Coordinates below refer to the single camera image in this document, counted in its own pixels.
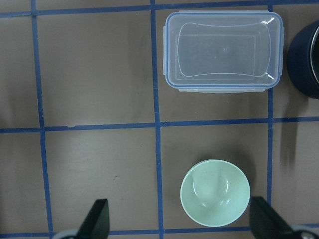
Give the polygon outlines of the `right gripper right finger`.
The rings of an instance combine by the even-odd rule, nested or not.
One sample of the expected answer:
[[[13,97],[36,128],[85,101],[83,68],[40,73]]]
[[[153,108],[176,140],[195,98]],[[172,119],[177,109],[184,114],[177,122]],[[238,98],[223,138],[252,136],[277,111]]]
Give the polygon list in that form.
[[[294,230],[260,196],[251,197],[249,226],[256,239],[293,239]]]

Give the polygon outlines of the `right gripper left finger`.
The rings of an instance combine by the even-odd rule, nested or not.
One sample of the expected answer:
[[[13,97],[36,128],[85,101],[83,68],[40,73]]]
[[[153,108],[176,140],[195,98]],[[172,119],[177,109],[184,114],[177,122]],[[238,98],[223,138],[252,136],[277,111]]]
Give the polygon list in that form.
[[[107,199],[97,199],[78,230],[76,239],[106,239],[110,232]]]

